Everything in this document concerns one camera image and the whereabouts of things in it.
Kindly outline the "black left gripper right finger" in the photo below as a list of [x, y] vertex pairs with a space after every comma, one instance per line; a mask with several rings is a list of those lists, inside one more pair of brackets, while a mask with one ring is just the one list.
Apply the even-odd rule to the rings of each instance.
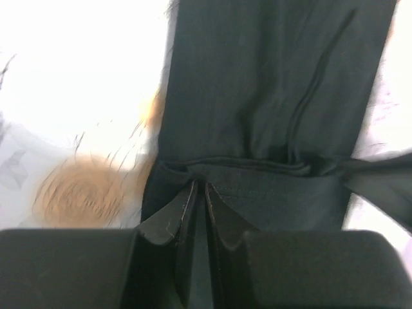
[[410, 308], [411, 280], [372, 231], [263, 232], [205, 190], [215, 308]]

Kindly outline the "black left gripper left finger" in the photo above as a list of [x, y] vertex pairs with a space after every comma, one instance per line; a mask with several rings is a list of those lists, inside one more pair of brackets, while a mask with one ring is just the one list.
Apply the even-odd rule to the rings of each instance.
[[1, 232], [2, 308], [187, 308], [198, 184], [133, 229]]

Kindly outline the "black t-shirt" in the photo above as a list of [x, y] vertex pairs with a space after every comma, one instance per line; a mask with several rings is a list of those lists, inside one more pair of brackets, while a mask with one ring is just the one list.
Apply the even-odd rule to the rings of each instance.
[[142, 219], [188, 183], [264, 230], [342, 227], [351, 193], [411, 226], [411, 156], [352, 158], [394, 1], [180, 1]]

